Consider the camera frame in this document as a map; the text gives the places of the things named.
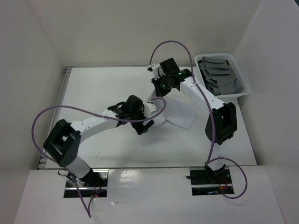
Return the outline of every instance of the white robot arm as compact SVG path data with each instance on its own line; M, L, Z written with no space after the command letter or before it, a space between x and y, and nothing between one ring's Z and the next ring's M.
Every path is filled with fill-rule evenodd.
M191 72L188 69L180 70L173 58L167 59L160 64L153 64L148 70L153 72L154 78L151 82L155 86L157 97L164 97L175 88L189 96L209 114L206 101L196 87ZM216 130L215 143L221 145L225 140L232 138L237 130L235 105L233 103L226 104L215 97L198 83L196 77L195 81L201 87L211 106ZM212 122L210 117L206 124L206 135L212 141Z
M74 122L67 122L64 119L58 121L43 147L60 167L68 169L85 185L88 185L98 177L77 156L80 143L102 131L124 125L126 121L149 118L156 109L153 103L144 104L141 99L131 95L126 102L120 102L103 111L100 114L102 117L96 116ZM139 135L147 132L153 124L153 120L131 123Z

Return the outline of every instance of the white cloth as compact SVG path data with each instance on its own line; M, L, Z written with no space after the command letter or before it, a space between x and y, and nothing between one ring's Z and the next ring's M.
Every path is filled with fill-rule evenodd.
M173 97L163 97L163 99L166 100L166 108L159 116L153 119L155 122L153 126L158 127L168 121L177 127L188 130L196 117L195 111L183 102L180 102L179 99ZM151 116L157 114L164 105L162 100L153 100L152 103L155 104L157 110Z

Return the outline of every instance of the purple cable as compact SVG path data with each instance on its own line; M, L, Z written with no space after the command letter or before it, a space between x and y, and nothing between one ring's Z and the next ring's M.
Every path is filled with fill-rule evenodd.
M80 190L79 190L79 187L78 187L78 184L77 184L76 176L75 176L74 174L72 174L72 173L71 173L71 175L72 175L72 177L73 177L73 182L74 182L74 184L75 184L75 186L76 186L76 188L77 188L77 192L78 192L79 198L80 198L80 200L81 200L81 202L82 202L82 204L83 204L83 206L84 206L84 208L85 208L85 210L86 210L88 216L91 218L92 215L90 214L90 210L87 208L87 206L86 206L86 204L85 204L85 202L84 202L84 200L83 200L82 194L81 194L81 192L80 192Z
M82 194L81 194L81 192L80 192L79 186L78 186L78 184L77 184L76 176L75 176L73 173L70 173L70 174L71 174L71 176L72 176L72 178L73 178L73 183L74 183L75 186L76 186L76 189L77 189L79 198L80 198L80 200L81 200L81 202L82 202L82 204L83 204L83 206L84 206L84 208L85 208L85 210L86 210L88 216L91 218L92 215L91 215L91 213L90 213L90 204L92 203L92 200L93 200L98 194L102 193L104 190L100 190L99 192L97 192L96 194L94 194L94 195L92 196L92 198L90 199L90 201L89 201L89 203L88 203L88 207L87 207L86 204L85 204L85 202L84 202L84 199L83 199L83 197L82 197Z
M193 64L192 64L192 57L191 57L191 54L190 54L190 51L188 50L188 48L182 44L181 42L179 41L164 41L160 44L158 44L158 46L156 46L156 48L154 49L153 53L151 54L150 56L150 60L149 60L149 65L151 65L151 61L153 60L153 56L154 56L154 53L155 51L163 44L165 43L177 43L179 45L181 45L188 53L188 56L189 56L189 60L190 60L190 66L191 66L191 75L192 75L192 79L193 79L193 82L195 83L196 87L198 88L198 90L200 91L200 93L202 94L205 102L206 102L206 105L209 109L209 113L210 113L210 117L211 117L211 122L212 122L212 143L211 143L211 148L210 148L210 153L209 153L209 156L207 158L207 162L209 162L211 160L211 157L212 157L212 153L213 153L213 149L214 149L214 142L215 142L215 121L214 121L214 116L213 116L213 112L212 112L212 108L209 104L209 101L207 100L204 92L201 90L200 86L197 84L196 82L196 79L195 79L195 75L194 75L194 71L193 71Z
M234 163L234 164L241 170L242 174L244 175L244 179L245 179L245 187L244 187L244 190L242 191L242 193L239 194L238 196L235 196L235 197L229 197L229 196L226 196L226 195L224 194L224 190L225 190L225 188L222 189L221 193L223 194L223 196L225 196L226 198L229 198L229 199L237 199L237 198L239 198L239 197L242 197L242 196L245 194L245 192L246 192L246 190L247 190L247 187L248 187L248 180L247 180L247 176L246 176L244 170L243 170L243 169L240 167L240 165L238 165L235 161L233 161L233 160L231 160L231 159L229 159L229 158L225 158L225 157L217 157L217 158L214 158L214 159L210 160L210 161L208 162L208 164L211 163L211 162L213 162L213 161L215 161L215 160L228 160L228 161L231 161L232 163Z
M228 161L231 161L232 163L234 163L240 170L241 172L243 173L244 175L244 178L245 178L245 188L243 190L243 192L238 195L238 196L235 196L235 197L228 197L224 194L224 189L221 191L221 193L223 194L223 196L225 196L226 198L229 198L229 199L236 199L236 198L239 198L241 197L242 195L244 195L245 191L247 190L247 186L248 186L248 181L247 181L247 177L246 177L246 174L244 173L243 169L233 160L229 159L229 158L224 158L224 157L217 157L217 158L214 158L211 160L211 157L212 157L212 153L213 153L213 149L214 149L214 142L215 142L215 133L216 133L216 130L215 130L215 121L214 121L214 116L213 116L213 112L212 112L212 109L211 109L211 106L209 104L209 101L207 100L204 92L201 90L200 86L197 84L196 82L196 79L195 79L195 75L194 75L194 71L193 71L193 64L192 64L192 57L191 57L191 54L190 54L190 51L188 50L188 48L181 42L179 41L164 41L160 44L158 44L156 46L156 48L154 49L153 53L151 54L150 56L150 60L149 60L149 66L151 65L151 62L153 60L153 56L154 56L154 53L155 51L162 45L162 44L165 44L165 43L177 43L179 45L181 45L188 53L188 56L189 56L189 60L190 60L190 66L191 66L191 75L192 75L192 79L193 79L193 82L195 83L196 87L198 88L198 90L200 91L200 93L202 94L205 102L206 102L206 105L209 109L209 113L210 113L210 117L211 117L211 122L212 122L212 144L211 144L211 148L210 148L210 152L209 152L209 156L207 158L207 164L215 161L215 160L228 160Z
M113 118L113 117L109 117L109 116L104 116L104 115L101 115L101 114L97 114L97 113L93 113L93 112L90 112L90 111L86 111L86 110L83 110L83 109L80 109L80 108L77 108L77 107L74 107L74 106L65 106L65 105L56 105L56 106L50 106L42 111L40 111L38 113L38 115L34 118L33 120L33 123L32 123L32 127L31 127L31 138L32 138L32 141L33 141L33 144L34 146L37 148L37 150L46 158L48 158L49 160L53 161L53 162L56 162L54 161L53 158L49 157L46 153L43 152L43 150L37 145L36 143L36 140L35 140L35 137L34 137L34 128L35 128L35 125L36 125L36 122L37 122L37 119L43 114L45 113L46 111L48 110L51 110L51 109L54 109L54 108L69 108L69 109L73 109L73 110L76 110L76 111L81 111L83 113L88 113L90 115L93 115L95 117L100 117L100 118L106 118L106 119L111 119L111 120L117 120L117 121L121 121L121 122L126 122L126 123L140 123L140 122L145 122L145 121L148 121L148 120L152 120L154 119L155 117L159 116L166 108L166 101L165 99L161 98L161 97L157 97L157 98L153 98L151 99L152 100L156 100L156 99L159 99L159 100L162 100L164 102L164 105L163 105L163 108L157 113L155 114L154 116L150 117L150 118L146 118L146 119L142 119L142 120L126 120L126 119L119 119L119 118Z

